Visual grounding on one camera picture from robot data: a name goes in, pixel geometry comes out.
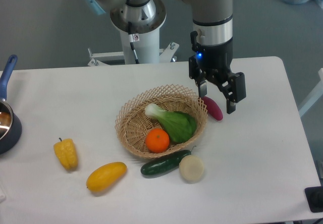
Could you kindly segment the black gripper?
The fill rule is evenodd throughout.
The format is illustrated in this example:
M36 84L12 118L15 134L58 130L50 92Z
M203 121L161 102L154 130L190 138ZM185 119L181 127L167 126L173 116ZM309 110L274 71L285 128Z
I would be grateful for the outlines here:
M189 78L194 80L198 95L207 95L206 80L215 83L226 98L226 111L231 114L236 104L246 97L245 75L232 73L233 40L219 45L202 45L197 42L197 31L190 33L192 50L195 52L188 60Z

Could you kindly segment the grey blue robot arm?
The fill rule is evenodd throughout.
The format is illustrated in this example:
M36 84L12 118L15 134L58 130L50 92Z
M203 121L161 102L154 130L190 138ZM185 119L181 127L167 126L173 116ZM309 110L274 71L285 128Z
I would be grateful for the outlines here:
M97 13L108 13L119 30L127 64L161 61L159 30L166 20L161 0L87 0ZM233 0L178 0L190 6L193 30L190 40L194 55L188 60L189 77L200 97L207 83L216 85L227 101L227 113L246 97L245 76L234 73Z

